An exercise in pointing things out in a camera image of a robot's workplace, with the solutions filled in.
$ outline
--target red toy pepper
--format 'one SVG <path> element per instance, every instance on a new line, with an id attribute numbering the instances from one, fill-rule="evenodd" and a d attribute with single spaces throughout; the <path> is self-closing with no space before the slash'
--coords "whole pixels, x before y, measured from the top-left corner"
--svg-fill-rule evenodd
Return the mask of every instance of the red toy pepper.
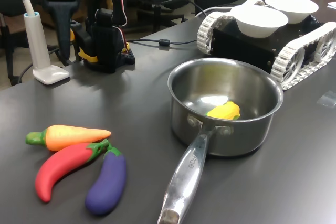
<path id="1" fill-rule="evenodd" d="M 100 143 L 70 145 L 52 155 L 40 168 L 35 179 L 35 190 L 44 202 L 51 200 L 54 184 L 70 171 L 97 157 L 104 147 L 109 146 L 105 139 Z"/>

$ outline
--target white bowl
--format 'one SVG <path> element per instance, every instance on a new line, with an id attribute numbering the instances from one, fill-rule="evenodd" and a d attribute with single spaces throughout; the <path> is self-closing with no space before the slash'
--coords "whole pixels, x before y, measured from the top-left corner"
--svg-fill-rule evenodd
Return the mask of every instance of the white bowl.
<path id="1" fill-rule="evenodd" d="M 319 9 L 312 0 L 265 0 L 265 3 L 282 11 L 290 24 L 302 22 L 309 14 Z"/>
<path id="2" fill-rule="evenodd" d="M 267 38 L 288 22 L 285 14 L 259 5 L 243 5 L 232 9 L 239 30 L 253 38 Z"/>

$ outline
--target white track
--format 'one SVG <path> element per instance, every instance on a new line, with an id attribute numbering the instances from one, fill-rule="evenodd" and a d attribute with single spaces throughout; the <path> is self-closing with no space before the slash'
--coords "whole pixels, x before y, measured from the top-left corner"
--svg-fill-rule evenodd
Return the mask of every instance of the white track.
<path id="1" fill-rule="evenodd" d="M 262 0 L 247 0 L 244 4 L 264 5 Z M 212 12 L 202 22 L 197 33 L 197 46 L 205 54 L 211 54 L 213 29 L 225 26 L 233 20 L 232 12 Z M 302 66 L 304 48 L 318 42 L 314 52 L 314 60 Z M 275 58 L 271 75 L 282 85 L 284 90 L 290 89 L 323 66 L 336 52 L 336 22 L 327 22 L 316 30 L 292 40 Z"/>

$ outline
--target dark gray table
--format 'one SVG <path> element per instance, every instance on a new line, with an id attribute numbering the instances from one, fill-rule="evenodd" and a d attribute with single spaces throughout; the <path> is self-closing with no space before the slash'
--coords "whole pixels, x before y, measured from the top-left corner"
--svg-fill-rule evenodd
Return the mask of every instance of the dark gray table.
<path id="1" fill-rule="evenodd" d="M 316 16 L 336 20 L 336 10 L 320 4 Z M 188 41 L 199 20 L 149 38 Z M 195 44 L 159 49 L 132 45 L 134 67 L 106 75 L 81 64 L 67 69 L 71 81 L 46 87 L 38 81 L 0 92 L 0 223 L 156 223 L 166 186 L 185 150 L 170 130 L 166 81 L 180 63 L 203 55 Z M 336 61 L 285 93 L 267 141 L 252 156 L 209 157 L 184 223 L 335 223 L 336 111 L 317 104 L 336 91 Z M 128 183 L 110 215 L 89 214 L 84 199 L 102 157 L 61 180 L 43 204 L 35 175 L 50 156 L 25 145 L 25 135 L 53 124 L 113 131 L 112 143 L 126 156 Z"/>

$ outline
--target stainless steel saucepan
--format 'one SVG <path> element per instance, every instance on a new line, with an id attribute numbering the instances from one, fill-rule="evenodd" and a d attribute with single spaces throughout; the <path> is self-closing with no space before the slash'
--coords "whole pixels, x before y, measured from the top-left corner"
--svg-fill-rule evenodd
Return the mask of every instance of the stainless steel saucepan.
<path id="1" fill-rule="evenodd" d="M 168 185 L 158 224 L 179 224 L 196 193 L 206 153 L 232 157 L 256 150 L 265 140 L 284 95 L 281 86 L 263 70 L 222 58 L 181 64 L 169 75 L 168 87 L 172 130 L 189 147 Z M 239 120 L 206 115 L 227 101 L 240 107 Z"/>

